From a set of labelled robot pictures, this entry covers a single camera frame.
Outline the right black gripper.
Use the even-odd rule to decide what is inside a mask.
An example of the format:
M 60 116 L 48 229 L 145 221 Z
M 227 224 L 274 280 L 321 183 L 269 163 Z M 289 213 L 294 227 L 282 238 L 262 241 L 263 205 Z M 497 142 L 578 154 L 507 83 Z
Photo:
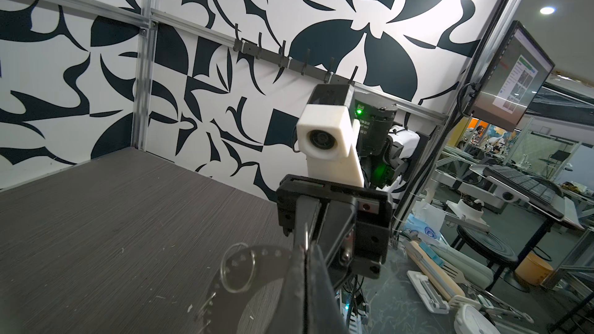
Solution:
M 276 203 L 284 234 L 303 248 L 321 248 L 334 290 L 352 275 L 379 278 L 393 215 L 387 193 L 287 175 Z

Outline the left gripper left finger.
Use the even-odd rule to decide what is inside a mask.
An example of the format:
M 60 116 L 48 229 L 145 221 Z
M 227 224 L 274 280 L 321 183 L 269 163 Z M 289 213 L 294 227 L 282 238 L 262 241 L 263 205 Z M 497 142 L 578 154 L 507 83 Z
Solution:
M 278 305 L 265 333 L 306 332 L 306 251 L 295 247 Z

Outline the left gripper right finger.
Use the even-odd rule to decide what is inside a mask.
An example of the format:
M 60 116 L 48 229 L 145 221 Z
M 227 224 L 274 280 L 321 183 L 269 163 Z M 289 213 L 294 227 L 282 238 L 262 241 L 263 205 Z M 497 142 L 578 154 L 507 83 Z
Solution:
M 305 264 L 305 333 L 348 333 L 321 248 L 312 243 Z

